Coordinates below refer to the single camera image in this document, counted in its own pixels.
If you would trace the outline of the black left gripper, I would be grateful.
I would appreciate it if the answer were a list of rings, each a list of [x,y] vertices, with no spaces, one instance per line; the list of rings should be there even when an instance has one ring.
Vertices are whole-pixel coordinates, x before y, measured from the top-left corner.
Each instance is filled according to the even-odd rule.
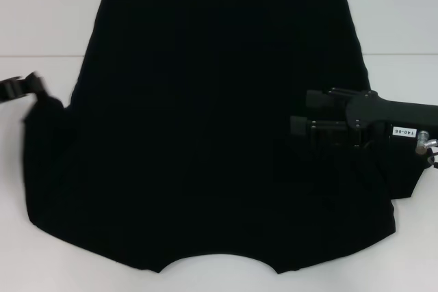
[[[43,80],[35,72],[25,78],[14,77],[0,83],[0,102],[8,102],[13,98],[21,98],[28,94],[47,95]]]

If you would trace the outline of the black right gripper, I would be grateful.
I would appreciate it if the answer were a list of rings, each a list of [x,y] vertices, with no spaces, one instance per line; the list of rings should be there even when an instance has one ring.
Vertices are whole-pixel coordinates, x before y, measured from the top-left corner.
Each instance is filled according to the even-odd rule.
[[[290,117],[290,134],[304,138],[312,150],[360,148],[363,130],[376,123],[390,124],[392,135],[416,139],[416,152],[437,147],[436,105],[388,101],[372,90],[358,93],[342,88],[307,90],[305,105],[308,109],[346,107],[346,117]]]

